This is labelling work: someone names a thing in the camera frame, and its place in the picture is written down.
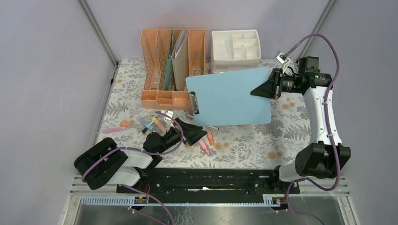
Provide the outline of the light blue folder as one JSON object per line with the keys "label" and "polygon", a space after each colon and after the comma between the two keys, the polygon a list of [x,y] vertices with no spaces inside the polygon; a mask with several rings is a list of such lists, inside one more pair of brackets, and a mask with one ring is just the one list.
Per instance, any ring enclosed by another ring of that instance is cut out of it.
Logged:
{"label": "light blue folder", "polygon": [[195,124],[269,124],[270,99],[251,95],[251,91],[267,79],[266,67],[187,77],[186,86]]}

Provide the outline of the white plastic drawer unit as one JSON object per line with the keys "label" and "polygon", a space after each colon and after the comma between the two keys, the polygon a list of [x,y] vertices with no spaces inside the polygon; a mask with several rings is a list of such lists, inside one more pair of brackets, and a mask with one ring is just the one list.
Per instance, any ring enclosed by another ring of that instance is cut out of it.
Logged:
{"label": "white plastic drawer unit", "polygon": [[261,62],[257,30],[212,31],[212,73],[256,68]]}

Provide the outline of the teal folder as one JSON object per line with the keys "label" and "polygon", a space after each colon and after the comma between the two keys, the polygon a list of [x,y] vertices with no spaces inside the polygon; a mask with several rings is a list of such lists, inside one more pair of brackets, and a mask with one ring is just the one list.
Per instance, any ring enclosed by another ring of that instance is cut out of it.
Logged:
{"label": "teal folder", "polygon": [[173,52],[173,29],[171,29],[170,33],[168,57],[166,61],[165,82],[163,87],[164,90],[171,90],[173,88],[174,78],[172,76],[172,59],[171,59],[172,52]]}

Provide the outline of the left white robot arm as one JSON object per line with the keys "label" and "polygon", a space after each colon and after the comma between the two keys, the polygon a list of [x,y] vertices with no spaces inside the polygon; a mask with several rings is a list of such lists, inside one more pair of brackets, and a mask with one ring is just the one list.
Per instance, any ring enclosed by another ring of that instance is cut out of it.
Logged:
{"label": "left white robot arm", "polygon": [[181,145],[192,146],[207,132],[201,126],[188,124],[175,118],[164,133],[150,132],[142,148],[119,147],[110,137],[103,139],[78,156],[73,166],[81,181],[89,189],[97,190],[107,184],[125,184],[135,193],[145,188],[145,179],[137,169],[155,167],[163,155],[176,151]]}

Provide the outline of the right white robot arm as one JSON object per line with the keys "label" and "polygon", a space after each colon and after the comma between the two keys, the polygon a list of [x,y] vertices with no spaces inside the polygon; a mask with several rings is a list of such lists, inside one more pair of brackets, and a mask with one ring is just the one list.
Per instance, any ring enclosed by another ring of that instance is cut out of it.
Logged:
{"label": "right white robot arm", "polygon": [[351,149],[342,144],[337,132],[332,105],[332,76],[319,69],[319,58],[298,60],[298,72],[286,76],[274,68],[268,80],[251,91],[252,96],[277,100],[283,93],[302,94],[310,121],[310,144],[301,150],[293,163],[277,168],[269,180],[275,193],[283,192],[288,182],[315,177],[338,179],[351,157]]}

